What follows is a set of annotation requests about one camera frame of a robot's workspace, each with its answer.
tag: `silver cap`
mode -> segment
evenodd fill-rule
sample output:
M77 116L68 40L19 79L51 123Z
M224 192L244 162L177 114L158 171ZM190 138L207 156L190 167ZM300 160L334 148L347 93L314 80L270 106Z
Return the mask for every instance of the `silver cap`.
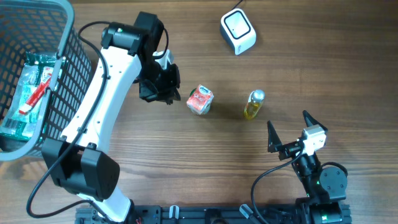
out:
M250 101L255 103L262 103L266 98L266 93L262 90L254 90L251 93Z

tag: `yellow liquid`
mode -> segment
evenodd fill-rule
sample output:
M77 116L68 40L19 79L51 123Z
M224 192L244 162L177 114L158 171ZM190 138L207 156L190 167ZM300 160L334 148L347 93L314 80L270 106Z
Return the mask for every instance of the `yellow liquid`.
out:
M246 119L253 119L257 115L257 112L260 110L261 106L262 103L248 102L246 107L244 108L244 117Z

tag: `gray bin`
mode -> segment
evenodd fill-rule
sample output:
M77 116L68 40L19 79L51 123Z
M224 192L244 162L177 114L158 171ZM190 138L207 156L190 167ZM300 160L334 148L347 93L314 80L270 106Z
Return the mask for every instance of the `gray bin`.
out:
M46 138L58 139L93 79L91 62L73 28L75 13L66 0L0 1L0 124L10 108L25 52L56 52L53 76L28 142L0 136L0 161L41 157Z

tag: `robotic arm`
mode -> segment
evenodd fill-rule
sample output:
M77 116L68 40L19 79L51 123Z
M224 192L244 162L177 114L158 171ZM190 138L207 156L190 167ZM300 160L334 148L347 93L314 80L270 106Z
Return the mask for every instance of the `robotic arm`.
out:
M156 52L163 31L168 37L157 16L144 12L140 12L133 26L110 23L103 31L101 42L106 65L99 61L87 94L61 138L44 141L42 154L47 167L52 167L72 145L50 175L55 185L95 205L79 208L75 223L259 224L262 223L260 217L264 217L265 224L351 223L348 206L340 203L346 198L347 171L336 163L320 164L315 151L325 145L328 130L306 111L303 114L308 128L295 142L283 145L268 122L268 151L278 152L280 160L294 161L294 171L308 195L298 198L293 205L267 205L257 209L253 203L254 213L247 205L239 208L135 206L123 195L117 186L120 167L106 153L114 122L130 86L139 82L139 96L148 102L163 101L169 105L173 100L180 100L177 91L180 75L173 56L167 47L161 53ZM104 67L109 70L104 92L82 130L83 120L95 102L94 96L101 91ZM73 144L78 134L81 137ZM323 168L327 165L337 167Z

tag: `wooden surface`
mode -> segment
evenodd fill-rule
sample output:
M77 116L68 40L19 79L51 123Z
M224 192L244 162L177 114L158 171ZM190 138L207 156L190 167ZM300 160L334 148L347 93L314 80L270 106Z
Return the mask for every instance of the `wooden surface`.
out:
M234 1L86 2L73 5L77 29L97 20L133 24L139 11L157 14L180 69L181 102L148 104L134 85L114 125L109 154L121 166L120 188L137 205L248 203L254 179L281 164L266 152L266 121L290 142L301 135L302 111L308 110L330 130L319 159L349 170L345 203L354 223L397 223L397 1L247 0L242 7L257 42L238 57L219 31ZM83 35L100 46L102 28ZM185 104L198 84L215 94L205 116ZM258 88L266 102L255 120L246 121L245 101ZM26 215L26 200L45 170L38 159L0 162L0 223L74 221L74 209L45 220ZM290 167L266 177L256 191L259 203L303 196ZM76 200L48 180L34 211Z

